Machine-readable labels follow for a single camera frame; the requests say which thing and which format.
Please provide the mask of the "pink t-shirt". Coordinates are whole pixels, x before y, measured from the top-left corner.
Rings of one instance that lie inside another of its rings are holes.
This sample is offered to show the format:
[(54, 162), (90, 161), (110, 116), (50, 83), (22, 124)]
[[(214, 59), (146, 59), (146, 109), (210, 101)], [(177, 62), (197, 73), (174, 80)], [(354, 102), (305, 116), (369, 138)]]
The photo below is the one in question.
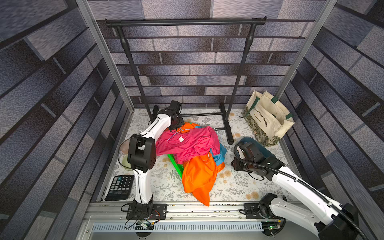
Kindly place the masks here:
[(184, 142), (167, 141), (164, 131), (156, 142), (156, 154), (158, 156), (172, 154), (178, 164), (183, 164), (190, 159), (207, 155), (212, 150), (213, 155), (220, 153), (219, 138), (211, 127), (194, 128)]

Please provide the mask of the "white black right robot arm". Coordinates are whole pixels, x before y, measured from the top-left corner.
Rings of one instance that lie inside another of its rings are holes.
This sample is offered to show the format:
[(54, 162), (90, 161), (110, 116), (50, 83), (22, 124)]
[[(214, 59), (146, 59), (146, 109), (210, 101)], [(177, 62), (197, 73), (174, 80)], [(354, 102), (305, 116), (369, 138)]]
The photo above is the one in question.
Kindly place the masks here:
[(244, 137), (234, 146), (232, 167), (239, 172), (255, 173), (282, 187), (303, 207), (285, 198), (268, 193), (257, 205), (245, 205), (240, 212), (248, 219), (262, 217), (291, 221), (313, 233), (321, 240), (354, 240), (368, 237), (359, 226), (357, 209), (351, 204), (340, 204), (294, 174), (275, 155), (256, 140)]

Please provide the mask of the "light blue wire hanger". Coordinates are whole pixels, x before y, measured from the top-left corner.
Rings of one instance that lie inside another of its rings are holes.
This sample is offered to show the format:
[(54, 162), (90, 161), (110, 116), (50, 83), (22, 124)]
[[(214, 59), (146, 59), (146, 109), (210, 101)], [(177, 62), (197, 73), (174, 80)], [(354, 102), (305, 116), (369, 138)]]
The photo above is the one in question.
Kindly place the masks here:
[(173, 141), (175, 140), (176, 142), (184, 142), (188, 139), (189, 133), (192, 129), (186, 129), (186, 128), (178, 128), (173, 131), (166, 131), (165, 133), (168, 135), (167, 136), (167, 141)]

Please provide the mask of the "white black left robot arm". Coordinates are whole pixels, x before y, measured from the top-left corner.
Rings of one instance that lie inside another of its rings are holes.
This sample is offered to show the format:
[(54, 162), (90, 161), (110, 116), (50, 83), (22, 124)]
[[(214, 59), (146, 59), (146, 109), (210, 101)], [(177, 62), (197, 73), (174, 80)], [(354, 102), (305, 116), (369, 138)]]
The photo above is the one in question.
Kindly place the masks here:
[(150, 171), (157, 159), (156, 142), (165, 130), (175, 130), (184, 124), (181, 109), (181, 103), (171, 101), (170, 106), (158, 112), (146, 130), (129, 139), (127, 161), (134, 171), (136, 196), (127, 210), (128, 220), (146, 219), (153, 212)]

